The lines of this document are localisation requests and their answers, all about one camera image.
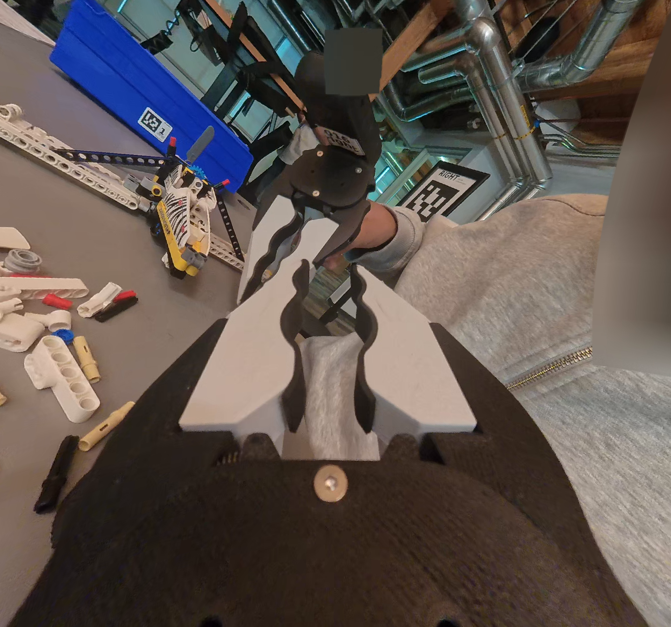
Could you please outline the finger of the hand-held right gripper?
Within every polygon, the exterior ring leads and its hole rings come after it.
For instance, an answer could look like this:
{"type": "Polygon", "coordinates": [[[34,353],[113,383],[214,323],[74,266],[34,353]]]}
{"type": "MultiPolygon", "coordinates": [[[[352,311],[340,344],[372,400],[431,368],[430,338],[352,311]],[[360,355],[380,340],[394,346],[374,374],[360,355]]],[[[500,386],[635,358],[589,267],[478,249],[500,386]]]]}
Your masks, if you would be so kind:
{"type": "Polygon", "coordinates": [[[238,289],[238,305],[256,293],[267,270],[273,270],[280,250],[302,227],[305,210],[289,197],[269,196],[256,214],[244,271],[238,289]]]}
{"type": "Polygon", "coordinates": [[[270,277],[264,285],[271,284],[282,272],[288,270],[287,261],[307,260],[309,262],[309,283],[316,275],[315,261],[331,236],[338,229],[338,224],[329,219],[308,220],[296,234],[284,237],[274,256],[273,263],[268,267],[270,277]]]}

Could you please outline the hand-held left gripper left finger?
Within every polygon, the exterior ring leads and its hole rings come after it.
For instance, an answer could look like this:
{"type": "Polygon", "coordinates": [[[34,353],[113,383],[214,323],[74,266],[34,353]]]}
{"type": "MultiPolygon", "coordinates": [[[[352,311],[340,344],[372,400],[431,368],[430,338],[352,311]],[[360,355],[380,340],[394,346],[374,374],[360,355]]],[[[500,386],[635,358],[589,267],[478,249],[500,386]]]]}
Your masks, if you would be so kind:
{"type": "Polygon", "coordinates": [[[295,338],[310,269],[306,259],[285,259],[273,278],[231,313],[180,417],[182,430],[298,430],[306,384],[295,338]]]}

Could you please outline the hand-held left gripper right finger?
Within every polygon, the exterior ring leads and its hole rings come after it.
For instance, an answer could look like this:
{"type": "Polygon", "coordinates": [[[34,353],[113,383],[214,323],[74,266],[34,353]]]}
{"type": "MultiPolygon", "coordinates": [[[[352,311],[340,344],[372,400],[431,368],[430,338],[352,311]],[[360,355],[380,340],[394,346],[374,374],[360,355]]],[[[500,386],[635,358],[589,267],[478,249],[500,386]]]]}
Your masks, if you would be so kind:
{"type": "Polygon", "coordinates": [[[396,435],[421,440],[432,432],[472,432],[476,419],[432,324],[360,266],[352,267],[350,280],[362,341],[354,385],[361,429],[383,442],[396,435]]]}

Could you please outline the pile of lego pieces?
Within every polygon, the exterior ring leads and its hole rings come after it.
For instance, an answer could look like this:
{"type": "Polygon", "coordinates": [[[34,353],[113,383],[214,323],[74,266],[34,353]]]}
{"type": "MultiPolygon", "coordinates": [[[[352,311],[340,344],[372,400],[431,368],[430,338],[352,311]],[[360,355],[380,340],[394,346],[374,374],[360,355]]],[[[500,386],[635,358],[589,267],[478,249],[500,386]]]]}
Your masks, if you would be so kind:
{"type": "MultiPolygon", "coordinates": [[[[1,227],[1,349],[24,353],[24,369],[37,390],[52,392],[67,419],[88,421],[100,406],[93,384],[101,379],[99,366],[84,336],[72,333],[73,299],[88,296],[80,279],[42,277],[41,257],[15,228],[1,227]],[[49,313],[20,312],[25,301],[38,300],[52,308],[49,313]]],[[[84,319],[107,321],[139,301],[133,290],[107,283],[77,308],[84,319]]],[[[75,451],[87,452],[119,426],[135,405],[129,401],[111,413],[82,438],[66,436],[42,483],[34,512],[54,511],[68,477],[75,451]]]]}

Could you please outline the person's right forearm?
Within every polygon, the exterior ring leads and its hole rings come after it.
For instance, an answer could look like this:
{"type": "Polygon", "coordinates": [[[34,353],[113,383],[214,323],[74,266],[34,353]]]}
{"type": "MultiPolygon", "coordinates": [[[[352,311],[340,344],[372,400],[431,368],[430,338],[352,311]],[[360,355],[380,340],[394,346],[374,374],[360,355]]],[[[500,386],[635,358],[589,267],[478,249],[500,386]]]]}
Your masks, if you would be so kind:
{"type": "Polygon", "coordinates": [[[410,209],[373,204],[390,218],[367,225],[370,240],[348,253],[416,309],[477,301],[569,306],[591,298],[608,197],[554,195],[523,200],[483,221],[444,217],[422,224],[410,209]]]}

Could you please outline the lego helicopter model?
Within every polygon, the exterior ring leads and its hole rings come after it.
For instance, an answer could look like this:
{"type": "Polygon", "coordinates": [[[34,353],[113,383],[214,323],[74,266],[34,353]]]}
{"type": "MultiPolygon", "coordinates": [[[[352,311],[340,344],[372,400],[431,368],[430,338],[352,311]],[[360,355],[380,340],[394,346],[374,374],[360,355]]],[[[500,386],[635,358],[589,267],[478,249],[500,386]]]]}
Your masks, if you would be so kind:
{"type": "Polygon", "coordinates": [[[220,191],[195,164],[214,138],[207,127],[186,158],[172,137],[162,156],[76,150],[30,124],[20,106],[1,106],[1,141],[63,178],[146,218],[164,249],[163,263],[177,279],[194,277],[214,256],[240,272],[245,256],[220,191]]]}

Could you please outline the person's right hand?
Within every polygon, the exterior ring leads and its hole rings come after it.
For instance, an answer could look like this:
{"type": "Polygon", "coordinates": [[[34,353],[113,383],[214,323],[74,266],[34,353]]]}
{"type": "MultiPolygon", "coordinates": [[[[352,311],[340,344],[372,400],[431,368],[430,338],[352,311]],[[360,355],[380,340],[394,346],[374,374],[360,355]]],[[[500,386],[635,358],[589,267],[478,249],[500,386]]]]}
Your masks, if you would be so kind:
{"type": "Polygon", "coordinates": [[[371,201],[368,205],[358,235],[351,243],[324,260],[322,266],[327,270],[340,270],[346,261],[354,262],[368,254],[377,253],[397,235],[398,223],[393,211],[371,201]]]}

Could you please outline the framed marker sign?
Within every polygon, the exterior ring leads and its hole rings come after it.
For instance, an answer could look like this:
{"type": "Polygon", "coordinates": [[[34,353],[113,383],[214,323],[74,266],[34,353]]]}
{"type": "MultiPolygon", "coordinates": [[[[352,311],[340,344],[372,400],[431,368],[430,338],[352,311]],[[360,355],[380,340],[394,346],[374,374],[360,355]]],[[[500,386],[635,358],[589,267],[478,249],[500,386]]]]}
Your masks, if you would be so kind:
{"type": "Polygon", "coordinates": [[[447,217],[490,178],[490,173],[440,160],[399,202],[423,222],[447,217]]]}

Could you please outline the silver ceiling pipes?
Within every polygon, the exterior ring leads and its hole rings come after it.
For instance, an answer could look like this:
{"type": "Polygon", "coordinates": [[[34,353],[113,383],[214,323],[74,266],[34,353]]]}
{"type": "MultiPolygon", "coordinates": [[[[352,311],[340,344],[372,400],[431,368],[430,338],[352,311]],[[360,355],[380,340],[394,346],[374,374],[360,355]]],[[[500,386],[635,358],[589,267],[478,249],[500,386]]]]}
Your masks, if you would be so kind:
{"type": "Polygon", "coordinates": [[[547,188],[552,179],[546,155],[534,136],[525,99],[513,75],[513,66],[488,0],[450,0],[462,24],[403,59],[393,55],[402,72],[422,69],[446,59],[448,75],[465,79],[483,115],[497,149],[507,162],[510,178],[496,199],[476,218],[483,221],[502,208],[529,199],[547,188]]]}

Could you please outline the desk with black monitor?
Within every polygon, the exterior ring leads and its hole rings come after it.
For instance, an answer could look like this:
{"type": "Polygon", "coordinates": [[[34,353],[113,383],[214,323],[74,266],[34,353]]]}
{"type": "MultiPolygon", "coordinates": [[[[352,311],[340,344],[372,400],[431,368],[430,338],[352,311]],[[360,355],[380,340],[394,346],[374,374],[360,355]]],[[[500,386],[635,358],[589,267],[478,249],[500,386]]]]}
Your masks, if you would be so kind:
{"type": "MultiPolygon", "coordinates": [[[[211,21],[211,25],[215,27],[215,22],[219,22],[220,25],[223,25],[228,31],[227,38],[230,38],[231,27],[236,22],[236,19],[239,17],[239,13],[236,13],[235,17],[226,12],[221,5],[219,5],[215,0],[197,0],[202,8],[204,8],[207,17],[211,21]]],[[[288,72],[283,64],[280,61],[267,61],[264,56],[264,53],[261,52],[255,44],[251,41],[249,37],[244,32],[239,34],[239,43],[251,55],[253,59],[253,67],[258,67],[259,71],[267,69],[268,71],[264,74],[264,77],[271,77],[275,84],[279,87],[281,92],[290,99],[293,103],[292,107],[286,107],[285,110],[290,116],[293,116],[298,111],[304,109],[303,102],[299,99],[294,90],[291,89],[287,81],[282,77],[282,74],[288,72]]]]}

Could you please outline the blue storage bin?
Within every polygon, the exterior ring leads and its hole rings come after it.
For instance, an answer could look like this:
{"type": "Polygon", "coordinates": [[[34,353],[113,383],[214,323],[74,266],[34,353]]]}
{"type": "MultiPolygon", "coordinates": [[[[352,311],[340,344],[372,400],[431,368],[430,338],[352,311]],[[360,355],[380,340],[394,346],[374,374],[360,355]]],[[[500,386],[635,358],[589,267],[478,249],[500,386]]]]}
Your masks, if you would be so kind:
{"type": "Polygon", "coordinates": [[[185,158],[209,126],[197,158],[207,179],[237,193],[253,161],[248,146],[96,0],[72,0],[50,61],[160,152],[172,137],[185,158]]]}

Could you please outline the large silver ventilation duct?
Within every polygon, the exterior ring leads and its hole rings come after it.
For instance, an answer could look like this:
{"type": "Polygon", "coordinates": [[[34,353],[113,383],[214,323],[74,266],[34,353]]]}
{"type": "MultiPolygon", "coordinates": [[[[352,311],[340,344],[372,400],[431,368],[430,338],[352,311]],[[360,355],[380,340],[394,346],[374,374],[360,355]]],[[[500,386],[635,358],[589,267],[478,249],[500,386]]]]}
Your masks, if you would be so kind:
{"type": "Polygon", "coordinates": [[[521,91],[547,91],[585,81],[600,67],[644,1],[601,0],[598,10],[570,54],[527,65],[517,75],[521,91]]]}

